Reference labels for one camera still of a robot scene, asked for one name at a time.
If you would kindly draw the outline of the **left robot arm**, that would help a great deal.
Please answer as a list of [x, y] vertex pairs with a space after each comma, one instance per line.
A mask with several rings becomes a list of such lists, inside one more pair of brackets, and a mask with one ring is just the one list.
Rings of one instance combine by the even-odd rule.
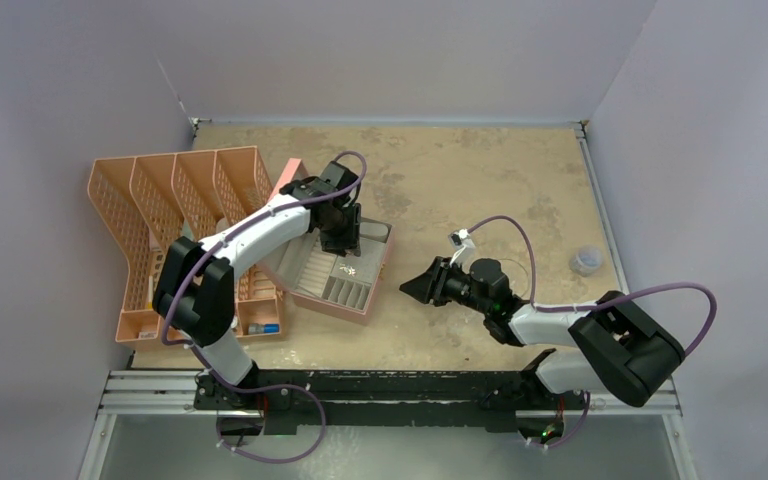
[[189, 347], [217, 379], [219, 395], [232, 408], [257, 399], [257, 363], [232, 331], [235, 290], [240, 276], [279, 246], [315, 229], [352, 233], [359, 220], [351, 199], [362, 181], [343, 188], [324, 177], [292, 181], [254, 215], [230, 228], [194, 241], [180, 237], [164, 258], [152, 305], [163, 323], [160, 340], [174, 345], [170, 329], [183, 333]]

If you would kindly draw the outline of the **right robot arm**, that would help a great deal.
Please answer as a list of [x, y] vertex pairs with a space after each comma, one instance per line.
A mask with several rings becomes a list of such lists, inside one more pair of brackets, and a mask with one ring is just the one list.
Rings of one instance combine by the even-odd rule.
[[524, 399], [536, 407], [574, 390], [608, 392], [642, 407], [686, 358], [678, 340], [621, 292], [570, 311], [539, 307], [513, 292], [495, 259], [478, 259], [463, 270], [436, 257], [399, 289], [421, 304], [456, 303], [480, 313], [500, 344], [545, 346], [521, 381]]

